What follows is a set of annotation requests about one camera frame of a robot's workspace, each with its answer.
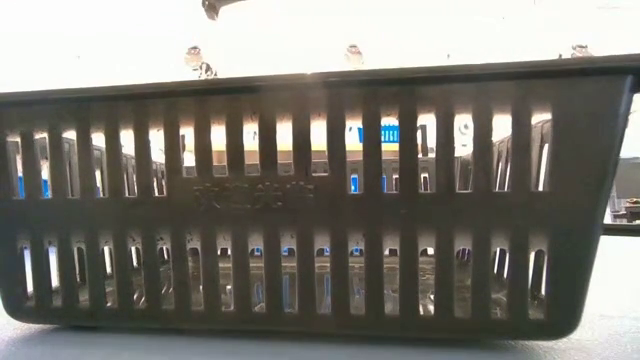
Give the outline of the black slotted plastic basket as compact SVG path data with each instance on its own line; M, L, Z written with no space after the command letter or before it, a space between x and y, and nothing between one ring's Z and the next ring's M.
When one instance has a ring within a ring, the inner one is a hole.
M583 313L639 91L640 55L617 55L3 93L0 299L33 324L562 338ZM399 126L396 150L382 125ZM362 158L348 160L359 126ZM277 161L284 144L292 162ZM282 308L285 246L296 313ZM329 314L315 304L323 246Z

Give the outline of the black aluminium table frame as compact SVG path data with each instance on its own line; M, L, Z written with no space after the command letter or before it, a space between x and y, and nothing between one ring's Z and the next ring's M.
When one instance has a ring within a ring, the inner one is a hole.
M604 236L640 237L640 224L604 224Z

